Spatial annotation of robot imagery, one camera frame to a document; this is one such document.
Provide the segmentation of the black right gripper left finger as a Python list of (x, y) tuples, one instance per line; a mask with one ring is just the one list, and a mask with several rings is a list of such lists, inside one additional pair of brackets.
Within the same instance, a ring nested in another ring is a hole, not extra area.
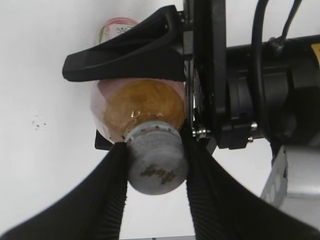
[(2, 240), (118, 240), (128, 189), (128, 149), (113, 145), (72, 191)]

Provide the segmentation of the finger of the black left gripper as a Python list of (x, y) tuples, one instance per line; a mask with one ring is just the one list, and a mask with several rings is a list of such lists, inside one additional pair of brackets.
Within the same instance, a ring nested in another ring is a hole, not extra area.
[(97, 150), (109, 151), (113, 147), (113, 143), (105, 139), (98, 130), (95, 133), (94, 147)]
[(128, 31), (70, 54), (62, 67), (69, 82), (164, 79), (184, 82), (183, 29), (174, 5), (161, 7)]

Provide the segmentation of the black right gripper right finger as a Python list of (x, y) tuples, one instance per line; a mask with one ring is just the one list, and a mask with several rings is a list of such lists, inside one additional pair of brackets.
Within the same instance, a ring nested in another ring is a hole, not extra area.
[(318, 240), (316, 228), (266, 203), (237, 182), (186, 131), (187, 197), (197, 240)]

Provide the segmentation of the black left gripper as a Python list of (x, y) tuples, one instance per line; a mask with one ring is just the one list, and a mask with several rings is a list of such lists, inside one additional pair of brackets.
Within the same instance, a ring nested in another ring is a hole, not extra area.
[(184, 46), (191, 58), (185, 62), (187, 118), (182, 137), (209, 150), (244, 149), (251, 121), (246, 115), (231, 117), (236, 103), (230, 93), (239, 88), (227, 79), (226, 2), (185, 0), (183, 17)]

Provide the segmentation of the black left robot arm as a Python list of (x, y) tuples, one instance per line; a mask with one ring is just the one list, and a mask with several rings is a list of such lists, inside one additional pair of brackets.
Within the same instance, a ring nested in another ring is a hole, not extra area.
[(240, 149), (256, 138), (273, 148), (320, 143), (320, 37), (288, 38), (301, 1), (282, 33), (262, 41), (267, 1), (258, 1), (251, 43), (226, 46), (226, 3), (186, 0), (161, 7), (129, 31), (70, 54), (70, 82), (164, 79), (185, 83), (187, 129), (205, 143)]

